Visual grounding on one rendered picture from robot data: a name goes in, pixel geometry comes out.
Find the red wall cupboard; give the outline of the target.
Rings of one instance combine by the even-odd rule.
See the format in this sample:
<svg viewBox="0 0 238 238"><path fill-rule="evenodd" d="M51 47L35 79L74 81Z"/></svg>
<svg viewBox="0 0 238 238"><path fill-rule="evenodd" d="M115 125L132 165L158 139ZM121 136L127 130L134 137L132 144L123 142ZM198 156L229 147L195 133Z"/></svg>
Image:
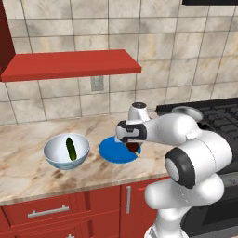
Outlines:
<svg viewBox="0 0 238 238"><path fill-rule="evenodd" d="M3 0L0 0L0 81L8 64L15 57L16 52L7 23L7 15Z"/></svg>

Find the red cupboard panel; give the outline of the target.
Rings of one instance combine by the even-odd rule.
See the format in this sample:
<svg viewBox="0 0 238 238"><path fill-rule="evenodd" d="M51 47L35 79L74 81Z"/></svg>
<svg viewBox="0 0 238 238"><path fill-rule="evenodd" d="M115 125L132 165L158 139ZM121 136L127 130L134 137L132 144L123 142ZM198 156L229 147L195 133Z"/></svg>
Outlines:
<svg viewBox="0 0 238 238"><path fill-rule="evenodd" d="M86 210L90 238L119 235L120 188L118 186L86 192Z"/></svg>

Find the red wall shelf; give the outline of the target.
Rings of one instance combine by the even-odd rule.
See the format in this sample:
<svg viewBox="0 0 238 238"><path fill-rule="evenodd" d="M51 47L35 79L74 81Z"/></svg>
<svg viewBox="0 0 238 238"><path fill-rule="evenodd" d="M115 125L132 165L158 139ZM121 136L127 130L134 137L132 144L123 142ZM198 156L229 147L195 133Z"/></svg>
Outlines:
<svg viewBox="0 0 238 238"><path fill-rule="evenodd" d="M141 66L124 50L92 50L15 55L2 82L141 73Z"/></svg>

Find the blue round plate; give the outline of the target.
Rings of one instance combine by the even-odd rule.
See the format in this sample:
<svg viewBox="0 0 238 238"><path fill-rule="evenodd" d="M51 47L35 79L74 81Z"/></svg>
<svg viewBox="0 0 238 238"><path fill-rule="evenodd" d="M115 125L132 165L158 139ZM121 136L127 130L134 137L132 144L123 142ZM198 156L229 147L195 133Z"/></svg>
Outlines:
<svg viewBox="0 0 238 238"><path fill-rule="evenodd" d="M114 136L108 137L100 143L99 154L103 159L114 164L130 163L140 156L141 148L131 152L127 144L115 142Z"/></svg>

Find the red cupboard door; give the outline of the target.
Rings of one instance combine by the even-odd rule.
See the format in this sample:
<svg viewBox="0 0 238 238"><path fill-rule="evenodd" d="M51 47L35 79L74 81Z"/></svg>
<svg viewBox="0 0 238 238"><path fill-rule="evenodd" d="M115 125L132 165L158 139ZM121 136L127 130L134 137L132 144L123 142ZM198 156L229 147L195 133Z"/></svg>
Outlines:
<svg viewBox="0 0 238 238"><path fill-rule="evenodd" d="M156 211L148 207L144 192L147 185L162 180L154 178L121 186L120 238L143 238L156 219ZM130 213L126 213L126 186L131 186Z"/></svg>

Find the black hob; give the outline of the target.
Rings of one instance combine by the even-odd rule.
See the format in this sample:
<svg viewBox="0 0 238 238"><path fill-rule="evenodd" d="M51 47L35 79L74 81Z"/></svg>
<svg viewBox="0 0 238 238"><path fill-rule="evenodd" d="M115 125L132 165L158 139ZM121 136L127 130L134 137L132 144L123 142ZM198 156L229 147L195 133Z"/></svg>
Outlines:
<svg viewBox="0 0 238 238"><path fill-rule="evenodd" d="M238 98L157 105L155 111L158 115L163 115L178 106L188 106L199 110L204 117L198 126L205 130L215 131L229 141L233 154L232 161L218 173L222 175L238 172Z"/></svg>

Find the white bowl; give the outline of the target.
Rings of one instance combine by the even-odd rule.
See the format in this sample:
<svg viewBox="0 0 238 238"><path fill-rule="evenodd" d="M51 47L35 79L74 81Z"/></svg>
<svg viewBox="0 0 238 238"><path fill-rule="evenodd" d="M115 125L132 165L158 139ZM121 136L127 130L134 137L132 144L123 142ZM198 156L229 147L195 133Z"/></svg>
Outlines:
<svg viewBox="0 0 238 238"><path fill-rule="evenodd" d="M71 138L76 150L77 158L72 161L69 157L66 139ZM87 138L76 133L59 134L50 139L44 149L44 156L47 161L58 169L70 170L82 164L89 154L89 141Z"/></svg>

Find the black oven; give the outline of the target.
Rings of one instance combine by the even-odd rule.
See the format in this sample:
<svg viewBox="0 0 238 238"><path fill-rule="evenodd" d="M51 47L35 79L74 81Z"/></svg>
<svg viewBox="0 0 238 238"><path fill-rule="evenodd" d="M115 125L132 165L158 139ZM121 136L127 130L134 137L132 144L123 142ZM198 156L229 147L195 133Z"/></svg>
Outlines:
<svg viewBox="0 0 238 238"><path fill-rule="evenodd" d="M229 238L238 233L238 172L221 175L225 186L222 198L212 204L191 208L181 227L189 237Z"/></svg>

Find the red drawer front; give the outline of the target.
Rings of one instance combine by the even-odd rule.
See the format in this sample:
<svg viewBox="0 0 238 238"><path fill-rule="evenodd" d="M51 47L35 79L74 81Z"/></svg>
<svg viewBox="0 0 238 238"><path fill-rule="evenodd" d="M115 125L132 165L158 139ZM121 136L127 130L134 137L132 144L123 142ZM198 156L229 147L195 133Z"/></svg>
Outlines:
<svg viewBox="0 0 238 238"><path fill-rule="evenodd" d="M15 235L14 238L66 238L69 234L73 235L74 238L90 238L90 225L84 221L61 228L23 232Z"/></svg>
<svg viewBox="0 0 238 238"><path fill-rule="evenodd" d="M66 205L70 208L67 212L60 212L52 215L28 218L27 215L33 210L36 212L48 209L60 208ZM39 199L30 202L18 203L14 205L4 205L3 210L11 226L30 224L33 222L47 220L48 218L61 218L71 215L77 211L77 206L70 195L55 196L51 198Z"/></svg>

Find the grey wall socket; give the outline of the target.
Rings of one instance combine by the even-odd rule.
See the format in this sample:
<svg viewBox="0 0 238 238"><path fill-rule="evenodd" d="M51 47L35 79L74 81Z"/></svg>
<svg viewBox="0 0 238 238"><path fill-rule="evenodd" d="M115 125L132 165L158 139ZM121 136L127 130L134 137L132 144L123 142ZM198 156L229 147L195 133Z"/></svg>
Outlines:
<svg viewBox="0 0 238 238"><path fill-rule="evenodd" d="M92 91L103 91L104 90L104 82L103 82L102 75L91 77L91 90Z"/></svg>

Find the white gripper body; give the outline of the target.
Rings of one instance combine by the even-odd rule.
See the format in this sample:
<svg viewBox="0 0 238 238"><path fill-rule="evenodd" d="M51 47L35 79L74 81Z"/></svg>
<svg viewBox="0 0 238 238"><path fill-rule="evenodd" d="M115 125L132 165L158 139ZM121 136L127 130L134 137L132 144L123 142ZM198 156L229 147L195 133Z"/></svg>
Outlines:
<svg viewBox="0 0 238 238"><path fill-rule="evenodd" d="M122 143L124 143L125 145L127 144L127 143L137 143L138 145L139 145L139 147L142 145L142 142L139 142L139 141L135 141L135 140L128 140L128 139L119 139L117 136L114 136L114 141L115 142L122 142Z"/></svg>

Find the black extractor hood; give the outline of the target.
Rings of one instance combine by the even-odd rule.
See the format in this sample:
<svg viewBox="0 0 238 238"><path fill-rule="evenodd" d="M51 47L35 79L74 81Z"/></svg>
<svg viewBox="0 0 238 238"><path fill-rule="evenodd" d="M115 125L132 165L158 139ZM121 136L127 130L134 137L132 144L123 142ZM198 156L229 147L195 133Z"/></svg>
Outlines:
<svg viewBox="0 0 238 238"><path fill-rule="evenodd" d="M182 0L185 6L238 6L238 0Z"/></svg>

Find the green cucumber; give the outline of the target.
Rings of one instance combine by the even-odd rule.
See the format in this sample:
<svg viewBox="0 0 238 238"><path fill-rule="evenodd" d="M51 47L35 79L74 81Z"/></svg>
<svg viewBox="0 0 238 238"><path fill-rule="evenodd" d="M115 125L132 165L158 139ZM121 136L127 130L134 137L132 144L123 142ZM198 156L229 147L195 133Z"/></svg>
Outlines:
<svg viewBox="0 0 238 238"><path fill-rule="evenodd" d="M76 155L76 150L74 148L73 141L71 138L66 139L66 147L67 147L67 151L68 151L70 159L74 161L77 158L77 155Z"/></svg>

